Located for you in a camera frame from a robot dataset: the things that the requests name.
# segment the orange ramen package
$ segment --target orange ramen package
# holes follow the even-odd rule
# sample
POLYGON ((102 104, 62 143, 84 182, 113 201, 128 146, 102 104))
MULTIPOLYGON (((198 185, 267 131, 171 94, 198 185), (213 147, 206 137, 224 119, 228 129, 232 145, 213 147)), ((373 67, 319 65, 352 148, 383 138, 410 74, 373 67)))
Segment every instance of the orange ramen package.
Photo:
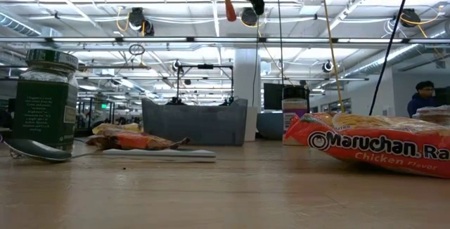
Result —
POLYGON ((292 119, 286 138, 341 160, 450 178, 450 129, 419 119, 305 114, 292 119))

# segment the glass jar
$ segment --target glass jar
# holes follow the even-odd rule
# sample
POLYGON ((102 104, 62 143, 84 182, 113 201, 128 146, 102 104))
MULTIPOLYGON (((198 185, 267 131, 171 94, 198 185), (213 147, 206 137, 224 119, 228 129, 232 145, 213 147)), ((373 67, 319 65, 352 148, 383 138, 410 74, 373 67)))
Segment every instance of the glass jar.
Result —
POLYGON ((301 145, 294 138, 285 139, 284 135, 290 126, 290 120, 297 115, 302 117, 308 110, 308 93, 303 86, 289 86, 283 89, 283 144, 301 145))
POLYGON ((75 133, 78 59, 33 49, 18 80, 13 136, 71 151, 75 133))

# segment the white column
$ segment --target white column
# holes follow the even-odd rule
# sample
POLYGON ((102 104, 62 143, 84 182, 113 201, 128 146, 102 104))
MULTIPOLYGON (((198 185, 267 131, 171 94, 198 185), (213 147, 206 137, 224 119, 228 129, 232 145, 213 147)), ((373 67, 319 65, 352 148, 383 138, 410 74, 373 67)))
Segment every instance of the white column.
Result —
POLYGON ((248 100, 248 107, 261 109, 261 57, 256 49, 234 53, 234 96, 248 100))
POLYGON ((248 100, 245 141, 255 141, 256 120, 261 111, 261 57, 256 49, 234 53, 234 96, 248 100))

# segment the jar lid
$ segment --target jar lid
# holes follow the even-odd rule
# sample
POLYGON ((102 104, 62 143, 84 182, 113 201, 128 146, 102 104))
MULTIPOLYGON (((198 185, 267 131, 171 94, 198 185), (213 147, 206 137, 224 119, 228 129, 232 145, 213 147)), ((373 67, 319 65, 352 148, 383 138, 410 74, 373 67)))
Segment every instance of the jar lid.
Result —
POLYGON ((31 49, 27 52, 27 64, 32 66, 35 63, 48 63, 62 65, 71 70, 78 69, 78 58, 59 51, 31 49))
POLYGON ((308 98, 308 90, 306 90, 303 86, 289 86, 283 89, 283 99, 290 98, 308 98))

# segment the gray container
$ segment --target gray container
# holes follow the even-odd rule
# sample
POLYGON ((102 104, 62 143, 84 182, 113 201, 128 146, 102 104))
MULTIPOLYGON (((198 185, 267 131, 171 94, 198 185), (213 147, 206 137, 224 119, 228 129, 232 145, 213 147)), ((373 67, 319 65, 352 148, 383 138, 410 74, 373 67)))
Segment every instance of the gray container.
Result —
POLYGON ((188 137, 193 145, 243 145, 247 103, 238 99, 230 106, 157 105, 144 98, 143 128, 169 140, 188 137))

